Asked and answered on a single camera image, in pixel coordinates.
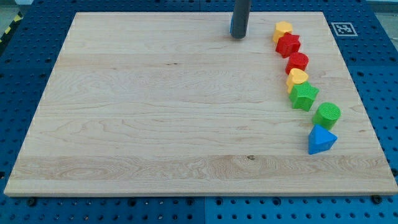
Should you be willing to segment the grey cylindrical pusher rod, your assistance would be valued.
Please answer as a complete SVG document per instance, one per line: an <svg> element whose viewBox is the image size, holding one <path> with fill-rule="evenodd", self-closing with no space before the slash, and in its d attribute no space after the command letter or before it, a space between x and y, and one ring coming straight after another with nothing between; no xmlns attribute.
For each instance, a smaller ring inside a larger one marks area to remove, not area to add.
<svg viewBox="0 0 398 224"><path fill-rule="evenodd" d="M235 0L233 10L232 37L242 39L246 36L249 14L251 11L251 0Z"/></svg>

